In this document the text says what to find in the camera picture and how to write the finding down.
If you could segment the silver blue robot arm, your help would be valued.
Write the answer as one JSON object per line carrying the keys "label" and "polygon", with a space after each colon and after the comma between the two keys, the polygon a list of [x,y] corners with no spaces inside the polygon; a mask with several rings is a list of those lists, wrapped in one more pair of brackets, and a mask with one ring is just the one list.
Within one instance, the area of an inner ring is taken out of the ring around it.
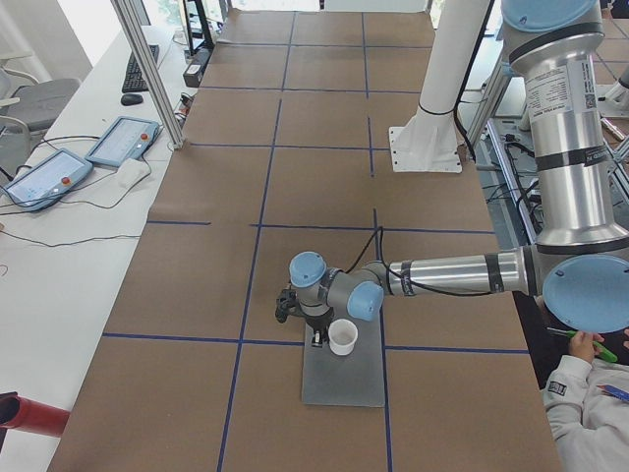
{"label": "silver blue robot arm", "polygon": [[315,346],[341,316],[371,321],[388,295],[542,296],[565,325],[592,333],[628,326],[628,233],[614,219],[592,54],[603,40],[596,1],[505,1],[504,48],[524,79],[543,203],[536,241],[497,254],[376,261],[348,270],[303,252],[275,317],[302,318]]}

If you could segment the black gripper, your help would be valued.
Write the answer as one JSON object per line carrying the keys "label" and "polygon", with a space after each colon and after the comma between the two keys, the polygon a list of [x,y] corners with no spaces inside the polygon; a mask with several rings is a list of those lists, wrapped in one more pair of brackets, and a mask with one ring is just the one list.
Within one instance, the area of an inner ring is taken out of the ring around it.
{"label": "black gripper", "polygon": [[311,346],[319,348],[329,342],[328,328],[333,322],[334,313],[326,312],[319,316],[305,315],[307,325],[313,330]]}

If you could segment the seated person's hand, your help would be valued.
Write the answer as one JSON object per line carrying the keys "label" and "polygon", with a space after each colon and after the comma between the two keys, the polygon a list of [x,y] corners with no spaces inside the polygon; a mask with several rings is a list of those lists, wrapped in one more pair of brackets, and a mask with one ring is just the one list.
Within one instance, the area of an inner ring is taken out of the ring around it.
{"label": "seated person's hand", "polygon": [[571,356],[592,364],[600,352],[596,342],[604,343],[604,337],[599,333],[577,331],[569,341],[568,352]]}

